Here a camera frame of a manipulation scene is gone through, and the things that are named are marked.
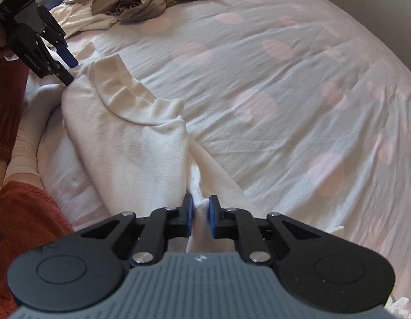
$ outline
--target white sock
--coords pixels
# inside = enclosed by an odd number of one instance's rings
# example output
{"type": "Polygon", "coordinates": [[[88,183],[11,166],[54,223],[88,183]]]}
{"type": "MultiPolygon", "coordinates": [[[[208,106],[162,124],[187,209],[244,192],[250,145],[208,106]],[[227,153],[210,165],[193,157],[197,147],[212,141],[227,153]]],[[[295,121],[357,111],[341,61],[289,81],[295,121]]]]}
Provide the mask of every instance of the white sock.
{"type": "Polygon", "coordinates": [[[5,181],[9,176],[19,173],[38,176],[37,149],[50,113],[61,103],[62,90],[63,87],[60,84],[40,85],[40,88],[27,98],[28,105],[19,123],[12,160],[7,167],[5,181]]]}

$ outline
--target bed sheet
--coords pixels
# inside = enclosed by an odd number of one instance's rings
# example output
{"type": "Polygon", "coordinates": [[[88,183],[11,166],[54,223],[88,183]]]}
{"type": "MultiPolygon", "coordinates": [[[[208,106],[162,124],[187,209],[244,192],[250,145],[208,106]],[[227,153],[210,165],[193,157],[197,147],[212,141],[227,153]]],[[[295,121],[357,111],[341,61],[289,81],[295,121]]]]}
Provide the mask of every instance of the bed sheet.
{"type": "MultiPolygon", "coordinates": [[[[411,73],[362,25],[327,0],[210,0],[68,44],[90,41],[119,53],[155,96],[185,100],[189,133],[253,215],[343,225],[345,238],[391,261],[394,296],[411,298],[411,73]]],[[[75,229],[109,215],[60,109],[38,164],[75,229]]]]}

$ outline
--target silver screw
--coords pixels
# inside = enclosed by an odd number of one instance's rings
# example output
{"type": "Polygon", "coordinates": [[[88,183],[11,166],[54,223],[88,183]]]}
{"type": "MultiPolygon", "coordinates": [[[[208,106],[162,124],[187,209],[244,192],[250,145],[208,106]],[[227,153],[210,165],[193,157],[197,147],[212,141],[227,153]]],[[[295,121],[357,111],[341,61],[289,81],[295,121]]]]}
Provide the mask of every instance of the silver screw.
{"type": "Polygon", "coordinates": [[[149,252],[139,252],[132,256],[136,264],[147,264],[153,261],[153,255],[149,252]]]}
{"type": "Polygon", "coordinates": [[[268,262],[271,259],[271,255],[268,252],[259,250],[250,254],[250,260],[256,263],[268,262]]]}

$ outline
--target ribbed gray surface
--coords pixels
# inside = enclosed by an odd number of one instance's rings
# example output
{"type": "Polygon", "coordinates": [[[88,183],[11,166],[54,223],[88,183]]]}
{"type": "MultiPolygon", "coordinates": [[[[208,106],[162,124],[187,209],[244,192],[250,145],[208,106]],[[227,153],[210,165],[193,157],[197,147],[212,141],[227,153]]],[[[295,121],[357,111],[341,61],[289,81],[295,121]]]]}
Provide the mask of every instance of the ribbed gray surface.
{"type": "Polygon", "coordinates": [[[331,314],[293,298],[267,267],[245,264],[238,253],[166,253],[136,267],[103,303],[69,314],[21,308],[10,319],[393,319],[383,308],[331,314]]]}

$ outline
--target bed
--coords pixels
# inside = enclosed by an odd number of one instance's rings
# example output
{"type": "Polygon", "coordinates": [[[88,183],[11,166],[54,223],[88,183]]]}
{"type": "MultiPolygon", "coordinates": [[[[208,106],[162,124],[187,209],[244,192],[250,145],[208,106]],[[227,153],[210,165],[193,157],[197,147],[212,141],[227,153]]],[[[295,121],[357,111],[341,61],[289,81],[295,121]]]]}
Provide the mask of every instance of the bed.
{"type": "MultiPolygon", "coordinates": [[[[254,216],[344,226],[390,260],[395,298],[411,299],[411,72],[360,23],[327,0],[209,0],[68,40],[88,42],[155,96],[185,100],[188,132],[254,216]]],[[[75,230],[109,217],[61,108],[38,166],[75,230]]]]}

